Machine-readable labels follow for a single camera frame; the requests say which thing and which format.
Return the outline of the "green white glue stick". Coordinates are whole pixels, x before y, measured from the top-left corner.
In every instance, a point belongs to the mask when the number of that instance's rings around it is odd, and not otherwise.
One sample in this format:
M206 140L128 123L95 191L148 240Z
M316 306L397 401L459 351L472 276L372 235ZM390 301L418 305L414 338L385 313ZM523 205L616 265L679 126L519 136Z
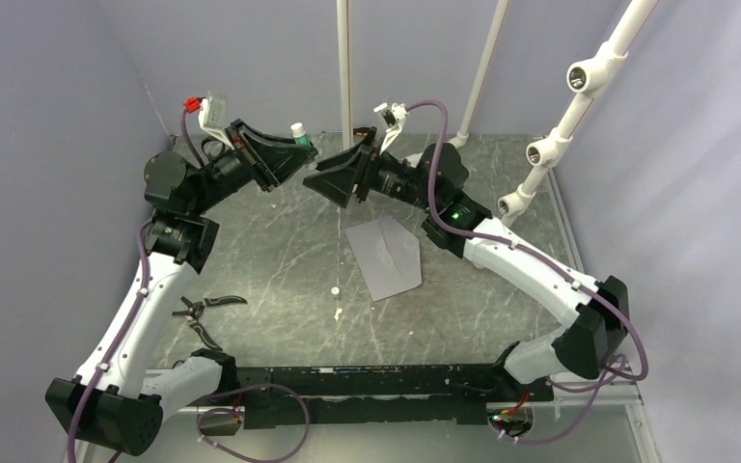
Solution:
M303 123L294 123L290 126L290 131L294 142L300 146L310 146L312 144L310 137Z

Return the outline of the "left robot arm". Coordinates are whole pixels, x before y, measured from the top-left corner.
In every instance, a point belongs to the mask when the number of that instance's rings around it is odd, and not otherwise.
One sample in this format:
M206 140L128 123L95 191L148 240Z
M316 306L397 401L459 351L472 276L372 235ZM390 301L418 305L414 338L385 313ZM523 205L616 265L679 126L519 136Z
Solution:
M144 169L151 218L135 234L138 268L110 326L70 379L56 378L45 400L67 432L66 459L81 443L138 456L161 425L182 407L208 398L216 405L237 395L235 358L202 348L157 377L149 360L186 288L201 274L219 226L206 213L249 184L265 192L316 159L312 145L261 133L242 121L221 137L221 152L197 166L165 150Z

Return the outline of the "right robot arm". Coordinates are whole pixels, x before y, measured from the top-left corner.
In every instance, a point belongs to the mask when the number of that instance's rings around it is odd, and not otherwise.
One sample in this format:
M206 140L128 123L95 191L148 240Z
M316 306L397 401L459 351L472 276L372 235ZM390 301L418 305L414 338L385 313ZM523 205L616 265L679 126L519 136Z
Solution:
M422 228L437 248L492 271L555 317L558 330L502 354L492 377L501 398L515 400L537 379L562 372L598 378L628 333L625 284L566 267L514 234L467 195L468 176L450 143L428 146L411 166L383 151L370 131L351 149L319 162L303 184L339 207L361 203L370 192L423 210L434 204L437 212Z

